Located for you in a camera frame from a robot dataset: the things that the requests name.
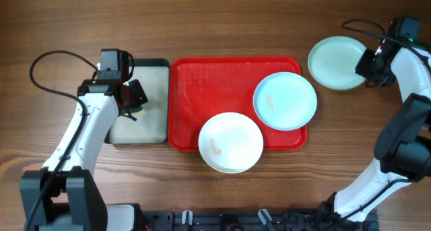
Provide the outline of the green yellow sponge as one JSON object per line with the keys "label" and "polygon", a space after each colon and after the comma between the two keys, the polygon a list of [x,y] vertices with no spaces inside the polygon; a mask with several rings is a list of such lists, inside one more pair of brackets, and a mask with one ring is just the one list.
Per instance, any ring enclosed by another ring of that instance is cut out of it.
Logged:
{"label": "green yellow sponge", "polygon": [[137,108],[132,108],[130,110],[130,114],[134,118],[142,117],[145,114],[145,109],[142,106],[139,106]]}

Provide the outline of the light green plate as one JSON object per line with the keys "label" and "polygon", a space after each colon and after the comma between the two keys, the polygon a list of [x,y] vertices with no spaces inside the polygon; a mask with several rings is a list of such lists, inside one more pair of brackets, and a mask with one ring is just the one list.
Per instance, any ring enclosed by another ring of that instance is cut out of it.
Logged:
{"label": "light green plate", "polygon": [[355,71],[366,47],[354,38],[332,36],[318,42],[308,56],[312,77],[326,88],[350,90],[365,82]]}

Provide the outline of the light blue plate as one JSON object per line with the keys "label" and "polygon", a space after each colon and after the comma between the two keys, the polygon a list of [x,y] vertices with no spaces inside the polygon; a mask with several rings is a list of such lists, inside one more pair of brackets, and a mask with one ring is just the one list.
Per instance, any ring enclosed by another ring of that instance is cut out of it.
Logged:
{"label": "light blue plate", "polygon": [[268,127],[292,131],[305,126],[317,111],[317,93],[301,75],[278,72],[255,88],[253,108]]}

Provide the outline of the white plate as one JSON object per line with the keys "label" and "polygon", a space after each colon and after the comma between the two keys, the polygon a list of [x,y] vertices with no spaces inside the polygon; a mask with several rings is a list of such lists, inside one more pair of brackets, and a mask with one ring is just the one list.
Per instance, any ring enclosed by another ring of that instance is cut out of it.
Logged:
{"label": "white plate", "polygon": [[211,117],[201,128],[198,148],[204,161],[218,172],[237,174],[252,168],[263,153],[257,124],[237,112]]}

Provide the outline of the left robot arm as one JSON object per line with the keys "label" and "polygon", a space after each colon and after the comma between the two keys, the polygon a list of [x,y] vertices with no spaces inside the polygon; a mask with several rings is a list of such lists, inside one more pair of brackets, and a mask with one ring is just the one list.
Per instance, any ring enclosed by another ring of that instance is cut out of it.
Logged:
{"label": "left robot arm", "polygon": [[117,118],[147,102],[138,80],[83,81],[75,114],[55,152],[40,170],[26,171],[20,193],[25,230],[138,230],[137,204],[105,204],[95,165]]}

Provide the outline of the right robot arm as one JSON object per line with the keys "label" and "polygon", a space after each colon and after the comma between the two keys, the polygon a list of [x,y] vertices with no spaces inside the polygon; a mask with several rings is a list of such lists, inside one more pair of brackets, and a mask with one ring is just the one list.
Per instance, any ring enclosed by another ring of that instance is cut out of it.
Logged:
{"label": "right robot arm", "polygon": [[316,217],[330,228],[358,228],[397,190],[430,176],[430,51],[402,48],[391,62],[403,104],[378,136],[374,158],[348,187],[321,203]]}

